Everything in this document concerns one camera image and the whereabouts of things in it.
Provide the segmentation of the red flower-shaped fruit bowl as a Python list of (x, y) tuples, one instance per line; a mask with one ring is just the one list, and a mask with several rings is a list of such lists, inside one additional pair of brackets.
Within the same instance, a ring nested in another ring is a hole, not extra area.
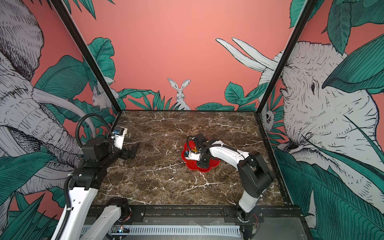
[(199, 171), (199, 172), (202, 172), (202, 173), (207, 173), (211, 169), (217, 167), (220, 164), (220, 160), (219, 159), (210, 159), (209, 167), (207, 169), (200, 168), (197, 165), (197, 161), (187, 160), (187, 153), (189, 153), (189, 149), (187, 147), (187, 144), (185, 143), (184, 144), (184, 149), (183, 149), (183, 151), (181, 153), (181, 158), (186, 163), (187, 168), (192, 170), (192, 171)]

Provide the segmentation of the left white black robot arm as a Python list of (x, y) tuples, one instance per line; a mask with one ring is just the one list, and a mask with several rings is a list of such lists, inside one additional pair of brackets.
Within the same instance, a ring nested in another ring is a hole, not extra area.
[(84, 161), (69, 174), (64, 185), (65, 209), (52, 236), (54, 240), (102, 240), (115, 222), (131, 219), (133, 210), (123, 197), (108, 201), (102, 214), (85, 235), (81, 230), (104, 178), (107, 169), (117, 159), (134, 159), (139, 144), (129, 149), (115, 146), (114, 139), (97, 137), (81, 145)]

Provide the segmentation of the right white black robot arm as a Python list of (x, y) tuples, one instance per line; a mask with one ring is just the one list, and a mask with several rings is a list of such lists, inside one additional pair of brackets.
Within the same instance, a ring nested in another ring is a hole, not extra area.
[(224, 161), (238, 171), (244, 192), (237, 205), (237, 216), (242, 222), (257, 219), (257, 202), (275, 178), (262, 155), (240, 151), (202, 134), (188, 136), (186, 146), (188, 152), (184, 156), (195, 161), (199, 168), (208, 169), (215, 160)]

